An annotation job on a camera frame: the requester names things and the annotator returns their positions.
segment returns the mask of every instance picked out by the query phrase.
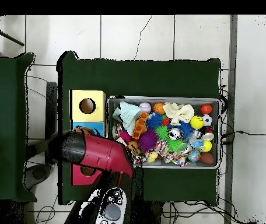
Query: orange ball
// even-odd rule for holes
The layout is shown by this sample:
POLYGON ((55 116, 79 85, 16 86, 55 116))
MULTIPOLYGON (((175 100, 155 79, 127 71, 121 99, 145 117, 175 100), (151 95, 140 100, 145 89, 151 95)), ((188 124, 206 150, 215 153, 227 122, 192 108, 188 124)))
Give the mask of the orange ball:
POLYGON ((164 114, 165 113, 165 111, 164 111, 164 109, 163 109, 163 106, 164 106, 164 103, 162 103, 162 102, 158 102, 158 103, 156 103, 155 105, 154 105, 154 112, 156 112, 156 113, 159 113, 159 114, 164 114))
POLYGON ((212 112, 213 108, 210 104, 203 104, 201 106, 201 113, 202 114, 210 114, 212 112))

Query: orange toy block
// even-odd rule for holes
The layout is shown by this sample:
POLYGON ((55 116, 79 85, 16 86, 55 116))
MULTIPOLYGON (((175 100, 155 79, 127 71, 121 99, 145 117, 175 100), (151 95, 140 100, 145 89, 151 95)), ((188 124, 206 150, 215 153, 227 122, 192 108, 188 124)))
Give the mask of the orange toy block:
POLYGON ((145 121, 148 119, 148 115, 149 114, 145 113, 144 111, 141 113, 135 124, 135 129, 132 135, 133 138, 139 139, 141 133, 143 133, 142 131, 144 130, 143 128, 145 126, 145 121))

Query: yellow tennis ball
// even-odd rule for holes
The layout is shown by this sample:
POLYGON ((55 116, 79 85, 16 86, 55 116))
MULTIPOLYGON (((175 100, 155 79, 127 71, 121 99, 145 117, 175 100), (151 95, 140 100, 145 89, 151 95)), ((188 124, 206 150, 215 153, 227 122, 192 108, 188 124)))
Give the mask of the yellow tennis ball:
POLYGON ((190 121, 190 124, 191 124, 191 127, 192 127, 193 129, 198 130, 198 129, 200 129, 201 127, 204 126, 204 120, 202 119, 201 116, 197 116, 197 115, 195 115, 195 116, 192 117, 192 119, 191 119, 191 121, 190 121))
POLYGON ((210 141, 204 141, 204 152, 209 152, 212 149, 212 143, 210 141))

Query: controller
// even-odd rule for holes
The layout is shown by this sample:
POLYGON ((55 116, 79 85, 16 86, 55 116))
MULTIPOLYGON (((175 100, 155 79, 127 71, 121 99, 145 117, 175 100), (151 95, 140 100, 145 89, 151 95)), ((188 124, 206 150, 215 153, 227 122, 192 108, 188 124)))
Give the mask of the controller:
POLYGON ((118 187, 109 189, 101 202, 95 224, 123 224, 127 197, 118 187))

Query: yellow toy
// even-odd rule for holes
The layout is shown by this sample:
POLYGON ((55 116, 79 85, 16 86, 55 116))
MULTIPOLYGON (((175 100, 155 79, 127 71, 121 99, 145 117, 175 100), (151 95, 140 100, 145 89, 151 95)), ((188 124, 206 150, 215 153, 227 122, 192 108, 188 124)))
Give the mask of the yellow toy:
POLYGON ((151 151, 149 153, 148 161, 149 163, 154 162, 156 158, 158 157, 158 153, 156 151, 151 151))
POLYGON ((209 152, 212 149, 212 143, 210 141, 204 141, 204 152, 209 152))
POLYGON ((190 124, 193 129, 198 130, 204 126, 204 120, 201 116, 195 115, 192 117, 190 124))
POLYGON ((132 152, 133 156, 140 154, 140 149, 138 148, 137 142, 135 141, 129 141, 127 149, 129 149, 132 152))
POLYGON ((70 90, 71 94, 73 122, 104 122, 106 95, 103 91, 70 90))

